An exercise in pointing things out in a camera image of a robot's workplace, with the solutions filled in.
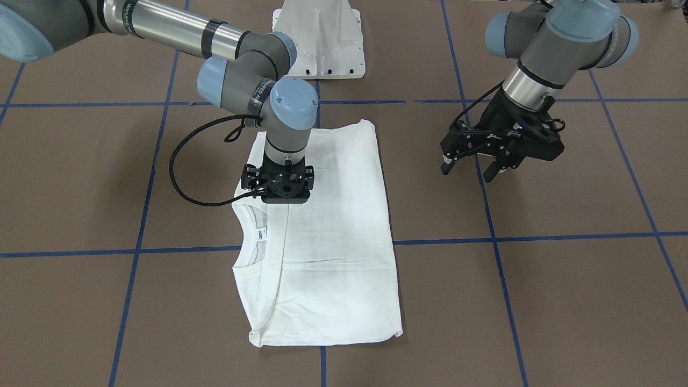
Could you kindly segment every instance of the light blue joint cap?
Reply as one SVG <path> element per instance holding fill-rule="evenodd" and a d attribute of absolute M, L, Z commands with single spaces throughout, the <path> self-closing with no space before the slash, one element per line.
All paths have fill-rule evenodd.
<path fill-rule="evenodd" d="M 297 62 L 297 45 L 294 43 L 294 41 L 287 36 L 284 32 L 270 32 L 268 35 L 275 35 L 279 38 L 279 40 L 284 43 L 285 47 L 287 47 L 287 51 L 289 51 L 289 68 L 292 68 L 294 63 Z"/>
<path fill-rule="evenodd" d="M 227 70 L 227 60 L 219 56 L 211 56 L 201 66 L 196 81 L 198 94 L 209 103 L 219 107 L 222 102 L 222 85 L 224 72 Z"/>
<path fill-rule="evenodd" d="M 569 41 L 591 43 L 604 39 L 621 16 L 608 0 L 560 0 L 547 14 L 547 26 Z"/>
<path fill-rule="evenodd" d="M 0 4 L 0 54 L 31 63 L 55 53 L 52 44 L 33 24 Z"/>
<path fill-rule="evenodd" d="M 511 12 L 501 12 L 496 14 L 485 30 L 485 47 L 487 51 L 495 56 L 506 58 L 506 46 L 504 45 L 504 35 L 506 35 L 506 20 Z"/>
<path fill-rule="evenodd" d="M 303 79 L 282 78 L 270 92 L 270 106 L 275 116 L 292 129 L 313 127 L 318 104 L 318 93 Z"/>
<path fill-rule="evenodd" d="M 623 55 L 621 55 L 621 58 L 619 58 L 616 62 L 612 63 L 608 67 L 612 67 L 618 65 L 619 63 L 623 63 L 626 61 L 626 59 L 630 58 L 631 55 L 633 55 L 633 52 L 638 47 L 638 42 L 641 39 L 641 33 L 640 31 L 638 31 L 638 26 L 633 22 L 633 20 L 628 19 L 623 15 L 621 15 L 621 17 L 623 17 L 623 20 L 626 20 L 628 22 L 628 27 L 630 28 L 631 32 L 628 39 L 628 46 L 626 47 L 626 51 L 623 52 Z"/>

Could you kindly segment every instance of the white plastic base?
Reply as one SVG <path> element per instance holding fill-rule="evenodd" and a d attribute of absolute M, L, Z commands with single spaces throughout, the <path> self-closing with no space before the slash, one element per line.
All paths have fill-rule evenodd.
<path fill-rule="evenodd" d="M 272 30 L 294 39 L 299 55 L 287 76 L 354 79 L 365 75 L 361 13 L 348 0 L 285 0 Z"/>

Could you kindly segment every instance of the clothing tag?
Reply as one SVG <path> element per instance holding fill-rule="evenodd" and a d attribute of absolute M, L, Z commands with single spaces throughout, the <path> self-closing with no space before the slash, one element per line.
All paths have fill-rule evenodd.
<path fill-rule="evenodd" d="M 262 229 L 256 229 L 256 233 L 258 233 L 258 242 L 263 242 L 264 240 L 268 240 L 268 228 L 263 227 Z"/>

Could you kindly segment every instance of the white mounting bracket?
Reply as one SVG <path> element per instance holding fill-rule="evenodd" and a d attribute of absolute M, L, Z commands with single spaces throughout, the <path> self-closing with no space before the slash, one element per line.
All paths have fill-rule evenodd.
<path fill-rule="evenodd" d="M 361 13 L 348 0 L 285 0 L 272 30 L 294 39 L 299 55 L 287 76 L 352 79 L 365 75 Z"/>

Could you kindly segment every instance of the folded white shirt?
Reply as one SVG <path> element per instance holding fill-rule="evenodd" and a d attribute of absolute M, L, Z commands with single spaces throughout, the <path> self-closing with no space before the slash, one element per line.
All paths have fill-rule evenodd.
<path fill-rule="evenodd" d="M 248 163 L 262 164 L 265 132 Z M 381 342 L 402 334 L 375 127 L 313 129 L 302 205 L 234 202 L 244 241 L 234 275 L 255 346 Z M 237 188 L 236 195 L 246 191 Z"/>

